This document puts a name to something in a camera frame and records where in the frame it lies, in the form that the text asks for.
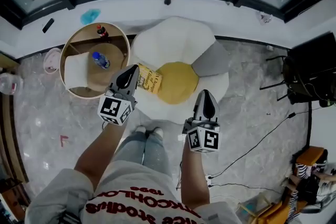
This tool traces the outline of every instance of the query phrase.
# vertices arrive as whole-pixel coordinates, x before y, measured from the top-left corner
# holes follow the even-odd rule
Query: striped cloth
[[[311,176],[311,166],[307,166],[304,164],[296,164],[296,167],[298,169],[297,177],[302,179],[307,179]],[[326,167],[326,162],[322,164],[317,164],[317,171],[324,170]],[[288,212],[288,219],[287,223],[290,223],[293,219],[296,219],[300,213],[295,213],[297,210],[297,204],[298,204],[298,191],[292,192],[292,197],[289,200],[289,212]]]
[[[290,223],[293,219],[297,218],[298,214],[296,214],[297,205],[298,205],[298,191],[292,192],[292,197],[289,199],[289,212],[288,212],[288,218],[287,223]]]
[[[307,179],[310,175],[307,175],[307,165],[304,164],[296,164],[297,169],[298,169],[298,173],[297,173],[297,177],[299,178],[303,178],[303,179]]]

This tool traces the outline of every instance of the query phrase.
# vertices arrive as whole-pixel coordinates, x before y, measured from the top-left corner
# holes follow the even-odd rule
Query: cable
[[[218,186],[218,187],[224,187],[224,186],[228,186],[228,185],[235,185],[235,186],[243,186],[243,187],[246,187],[246,188],[250,188],[250,189],[266,189],[266,190],[271,190],[271,191],[274,191],[275,193],[277,194],[280,194],[282,195],[282,193],[274,190],[274,189],[271,189],[271,188],[263,188],[263,187],[249,187],[249,186],[246,186],[244,184],[237,184],[237,183],[226,183],[226,184],[222,184],[222,185],[218,185],[218,184],[215,184],[215,185],[209,185],[209,188],[211,187],[215,187],[215,186]]]
[[[279,127],[286,119],[290,119],[294,117],[296,114],[295,112],[292,114],[289,114],[288,117],[286,117],[284,120],[282,120],[272,131],[270,131],[268,134],[266,134],[259,142],[256,144],[253,148],[251,148],[248,152],[246,152],[244,155],[236,159],[233,163],[231,163],[229,166],[227,166],[220,174],[216,176],[209,176],[209,179],[215,178],[217,176],[220,176],[222,173],[224,173],[226,170],[228,170],[232,165],[234,165],[237,161],[239,161],[241,158],[245,157],[248,153],[250,153],[252,150],[254,150],[269,134],[271,134],[277,127]]]
[[[317,95],[317,97],[320,98],[321,100],[325,100],[325,101],[329,102],[329,100],[327,100],[327,99],[323,99],[323,98],[321,98],[321,97],[317,94],[317,92],[316,92],[316,90],[315,90],[315,86],[314,86],[313,84],[311,84],[311,83],[306,83],[304,86],[306,86],[306,85],[312,85],[312,86],[313,86],[314,93]]]
[[[313,110],[317,110],[317,109],[322,109],[322,108],[316,108],[316,109],[312,109],[312,110],[307,110],[307,111],[302,111],[302,112],[298,112],[298,113],[291,113],[288,115],[287,118],[285,118],[284,120],[282,120],[272,131],[270,131],[268,134],[266,134],[259,142],[258,144],[256,144],[253,148],[251,148],[248,152],[246,152],[243,156],[239,157],[238,159],[236,159],[233,163],[231,163],[228,167],[226,167],[220,174],[216,175],[216,176],[210,176],[209,179],[215,178],[217,176],[220,176],[221,174],[223,174],[226,170],[228,170],[232,165],[234,165],[237,161],[239,161],[241,158],[245,157],[248,153],[250,153],[252,150],[254,150],[269,134],[271,134],[276,128],[278,128],[286,119],[290,119],[298,114],[303,114],[303,113],[307,113],[309,111],[313,111]]]
[[[312,109],[311,111],[314,111],[314,110],[317,110],[317,109],[324,109],[324,107],[320,107],[320,108]],[[302,111],[302,112],[298,112],[298,113],[295,113],[295,114],[298,115],[298,114],[303,114],[303,113],[307,113],[307,112],[309,112],[309,110],[307,110],[307,111]]]
[[[103,124],[101,125],[101,131],[104,130],[104,123],[106,123],[106,121],[103,121]]]
[[[181,172],[182,172],[182,161],[180,162],[180,169],[178,171],[179,171],[179,180],[177,182],[176,191],[180,188],[181,181],[182,181],[182,179],[180,178]]]
[[[269,134],[271,134],[276,128],[278,128],[286,119],[290,119],[298,114],[303,114],[303,113],[308,113],[309,111],[313,111],[313,110],[318,110],[318,109],[322,109],[321,108],[316,108],[316,109],[312,109],[312,110],[307,110],[307,111],[302,111],[302,112],[298,112],[298,113],[291,113],[289,114],[284,120],[282,120],[273,130],[271,130],[269,133],[267,133],[253,148],[251,148],[248,152],[246,152],[244,155],[242,155],[241,157],[239,157],[238,159],[236,159],[233,163],[231,163],[229,166],[227,166],[222,172],[220,172],[218,175],[216,176],[209,176],[209,179],[215,178],[220,176],[221,174],[223,174],[226,170],[228,170],[232,165],[234,165],[237,161],[239,161],[241,158],[245,157],[248,153],[250,153],[252,150],[254,150]],[[178,190],[180,188],[181,185],[181,179],[180,179],[180,171],[179,171],[179,180],[176,186],[176,190]]]

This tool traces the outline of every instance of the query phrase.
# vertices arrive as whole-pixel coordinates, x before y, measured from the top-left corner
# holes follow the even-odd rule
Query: round side table
[[[109,33],[107,38],[100,38],[97,25],[103,26]],[[97,66],[92,53],[97,51],[110,61],[108,69]],[[125,33],[117,26],[108,23],[93,23],[75,32],[65,44],[59,64],[59,73],[64,84],[65,59],[68,56],[89,52],[88,86],[71,88],[68,91],[82,99],[95,99],[104,95],[112,75],[129,64],[130,43]]]

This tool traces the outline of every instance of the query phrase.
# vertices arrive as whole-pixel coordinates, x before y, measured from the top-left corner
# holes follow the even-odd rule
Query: yellow box
[[[140,63],[138,66],[140,68],[138,87],[148,92],[157,94],[162,81],[162,76]]]

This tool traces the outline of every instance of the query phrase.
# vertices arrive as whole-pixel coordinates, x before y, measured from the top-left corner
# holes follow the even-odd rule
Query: gray floor
[[[230,85],[219,103],[221,108],[222,147],[219,153],[203,155],[205,173],[216,174],[246,153],[280,123],[289,113],[307,111],[307,104],[291,105],[288,99],[277,102],[286,92],[285,86],[259,91],[261,85],[281,80],[281,62],[265,59],[285,51],[270,52],[262,45],[220,41],[227,49]],[[24,78],[23,91],[15,97],[15,123],[20,153],[30,182],[26,185],[33,198],[65,167],[73,168],[85,148],[101,131],[97,116],[98,100],[73,97],[61,83],[59,74],[43,72],[43,56],[24,59],[19,74]],[[160,126],[164,130],[164,146],[169,154],[177,183],[182,156],[182,126],[170,122],[151,122],[135,110],[124,137],[137,125]],[[288,119],[257,148],[240,159],[212,184],[239,183],[250,187],[266,187],[280,191],[280,182],[291,155],[306,141],[308,114]],[[60,135],[69,137],[61,147]],[[242,186],[216,186],[210,189],[212,201],[227,200],[232,207],[262,190]],[[268,191],[271,199],[280,195]]]

